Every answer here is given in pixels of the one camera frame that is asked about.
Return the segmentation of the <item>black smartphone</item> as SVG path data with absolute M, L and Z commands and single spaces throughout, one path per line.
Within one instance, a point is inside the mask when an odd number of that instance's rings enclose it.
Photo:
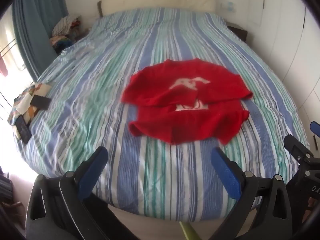
M 50 98 L 47 98 L 45 96 L 34 95 L 30 102 L 30 105 L 40 110 L 47 111 L 51 101 L 52 100 Z

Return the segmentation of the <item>patchwork patterned cloth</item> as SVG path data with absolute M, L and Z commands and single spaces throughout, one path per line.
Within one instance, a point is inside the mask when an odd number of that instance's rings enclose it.
M 15 125 L 16 120 L 21 115 L 23 116 L 26 124 L 29 125 L 40 110 L 39 108 L 31 105 L 31 100 L 35 95 L 46 97 L 51 88 L 52 86 L 45 83 L 32 83 L 17 98 L 14 99 L 13 108 L 8 117 L 8 123 L 10 126 L 12 126 L 17 140 L 20 140 L 21 136 Z

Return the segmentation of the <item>pile of clothes on nightstand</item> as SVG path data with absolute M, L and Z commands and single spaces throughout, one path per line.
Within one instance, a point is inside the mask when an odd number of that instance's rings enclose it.
M 50 43 L 57 55 L 76 42 L 80 35 L 80 25 L 80 15 L 77 14 L 67 15 L 59 20 L 50 38 Z

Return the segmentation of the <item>dark wooden nightstand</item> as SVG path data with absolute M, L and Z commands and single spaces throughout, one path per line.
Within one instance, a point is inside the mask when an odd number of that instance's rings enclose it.
M 231 30 L 240 40 L 246 43 L 248 31 L 239 25 L 231 22 L 226 22 L 226 25 L 229 30 Z

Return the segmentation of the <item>wall socket with blue stickers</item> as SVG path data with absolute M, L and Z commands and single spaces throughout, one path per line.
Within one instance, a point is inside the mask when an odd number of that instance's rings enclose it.
M 234 11 L 234 3 L 233 2 L 225 2 L 221 4 L 221 8 L 223 10 L 233 12 Z

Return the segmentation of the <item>striped blue green bedspread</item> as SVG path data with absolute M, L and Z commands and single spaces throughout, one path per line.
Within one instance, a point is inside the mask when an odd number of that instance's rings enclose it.
M 24 161 L 54 178 L 104 147 L 94 193 L 153 218 L 195 222 L 232 209 L 242 188 L 216 150 L 256 177 L 288 183 L 299 163 L 283 141 L 307 143 L 285 86 L 210 12 L 104 16 L 28 91 L 42 101 L 16 140 Z

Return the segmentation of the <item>teal curtain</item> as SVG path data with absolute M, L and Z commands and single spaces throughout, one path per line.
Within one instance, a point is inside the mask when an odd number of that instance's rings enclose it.
M 14 0 L 12 21 L 24 64 L 36 81 L 56 59 L 52 31 L 67 16 L 65 0 Z

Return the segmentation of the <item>dark phone with case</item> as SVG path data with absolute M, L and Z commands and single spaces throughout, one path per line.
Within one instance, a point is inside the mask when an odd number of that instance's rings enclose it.
M 20 139 L 26 145 L 31 139 L 32 134 L 22 115 L 17 118 L 15 126 L 20 135 Z

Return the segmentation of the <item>red sweater with white rabbit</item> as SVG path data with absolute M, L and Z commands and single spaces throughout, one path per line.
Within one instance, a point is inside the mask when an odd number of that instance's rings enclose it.
M 137 107 L 137 118 L 129 123 L 136 137 L 172 145 L 214 137 L 225 145 L 249 118 L 241 102 L 252 96 L 240 75 L 192 59 L 140 70 L 131 76 L 121 101 Z

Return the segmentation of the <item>white wardrobe doors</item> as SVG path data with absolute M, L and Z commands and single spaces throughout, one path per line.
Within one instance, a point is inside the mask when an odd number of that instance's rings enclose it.
M 309 139 L 319 122 L 319 26 L 302 0 L 249 0 L 249 44 L 291 94 Z

